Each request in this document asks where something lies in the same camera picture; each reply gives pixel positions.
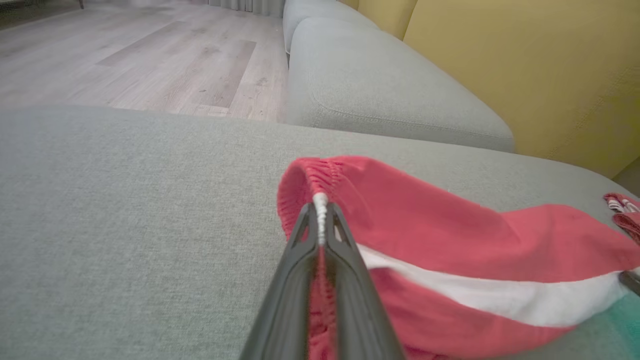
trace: gray cushion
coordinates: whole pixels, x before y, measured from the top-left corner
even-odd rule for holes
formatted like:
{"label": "gray cushion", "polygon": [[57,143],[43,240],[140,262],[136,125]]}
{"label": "gray cushion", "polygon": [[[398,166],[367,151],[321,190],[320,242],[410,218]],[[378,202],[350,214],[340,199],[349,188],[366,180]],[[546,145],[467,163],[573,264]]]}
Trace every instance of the gray cushion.
{"label": "gray cushion", "polygon": [[[583,168],[442,143],[109,108],[2,112],[0,359],[237,359],[284,249],[283,171],[340,154],[499,211],[571,205],[617,231],[602,195],[628,195]],[[525,358],[630,359],[607,316]]]}
{"label": "gray cushion", "polygon": [[383,31],[334,19],[298,26],[287,122],[513,152],[509,127],[464,86]]}
{"label": "gray cushion", "polygon": [[282,30],[287,54],[291,50],[291,38],[296,27],[307,17],[327,17],[343,20],[357,26],[378,28],[373,21],[336,0],[287,0],[282,14]]}

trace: yellow cushion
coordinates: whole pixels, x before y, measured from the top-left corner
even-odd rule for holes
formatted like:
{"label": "yellow cushion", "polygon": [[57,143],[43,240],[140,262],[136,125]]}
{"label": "yellow cushion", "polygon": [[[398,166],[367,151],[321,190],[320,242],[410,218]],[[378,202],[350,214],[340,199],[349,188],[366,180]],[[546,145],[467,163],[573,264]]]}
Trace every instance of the yellow cushion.
{"label": "yellow cushion", "polygon": [[607,177],[640,154],[638,0],[419,0],[404,42],[498,113],[521,154]]}
{"label": "yellow cushion", "polygon": [[360,0],[358,11],[378,27],[402,40],[416,0]]}
{"label": "yellow cushion", "polygon": [[358,10],[358,0],[340,0],[340,2]]}

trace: gray sofa seat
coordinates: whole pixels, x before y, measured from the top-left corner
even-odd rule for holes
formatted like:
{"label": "gray sofa seat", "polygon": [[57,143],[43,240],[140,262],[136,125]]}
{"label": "gray sofa seat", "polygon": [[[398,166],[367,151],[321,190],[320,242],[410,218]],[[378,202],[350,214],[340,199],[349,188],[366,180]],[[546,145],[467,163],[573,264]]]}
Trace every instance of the gray sofa seat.
{"label": "gray sofa seat", "polygon": [[380,30],[309,18],[293,36],[286,122],[513,152],[493,110]]}
{"label": "gray sofa seat", "polygon": [[[284,170],[342,154],[498,211],[567,204],[617,231],[602,195],[631,196],[583,168],[444,143],[110,108],[0,112],[0,359],[236,360],[284,249]],[[630,360],[614,319],[639,302],[511,359]]]}
{"label": "gray sofa seat", "polygon": [[284,46],[287,54],[290,53],[291,39],[298,24],[308,17],[326,17],[366,28],[378,28],[373,21],[336,0],[287,0],[282,14]]}

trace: clothing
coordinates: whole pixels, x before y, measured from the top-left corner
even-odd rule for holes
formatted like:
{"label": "clothing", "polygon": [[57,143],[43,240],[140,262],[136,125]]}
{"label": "clothing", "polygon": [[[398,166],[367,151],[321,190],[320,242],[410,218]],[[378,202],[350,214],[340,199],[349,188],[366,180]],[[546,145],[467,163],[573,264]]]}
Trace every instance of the clothing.
{"label": "clothing", "polygon": [[[278,189],[287,237],[317,193],[342,208],[410,359],[538,347],[626,295],[617,274],[640,268],[634,242],[569,206],[498,213],[356,156],[289,166]],[[310,358],[333,359],[335,294],[318,270]]]}
{"label": "clothing", "polygon": [[640,202],[618,193],[608,193],[604,199],[609,208],[617,213],[613,215],[613,222],[640,245]]}

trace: red garment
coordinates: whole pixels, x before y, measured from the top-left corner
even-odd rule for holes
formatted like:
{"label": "red garment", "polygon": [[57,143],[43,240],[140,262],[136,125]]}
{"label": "red garment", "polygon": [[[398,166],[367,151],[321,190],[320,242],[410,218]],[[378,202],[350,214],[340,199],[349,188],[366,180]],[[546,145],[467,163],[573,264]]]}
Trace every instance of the red garment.
{"label": "red garment", "polygon": [[[636,244],[579,210],[498,213],[354,156],[289,166],[278,189],[287,237],[319,192],[342,208],[410,359],[538,347],[624,296],[617,273],[640,267]],[[321,264],[310,301],[313,360],[334,358],[334,299]]]}
{"label": "red garment", "polygon": [[617,212],[613,215],[613,222],[640,245],[640,202],[618,193],[608,193],[604,199],[609,208]]}

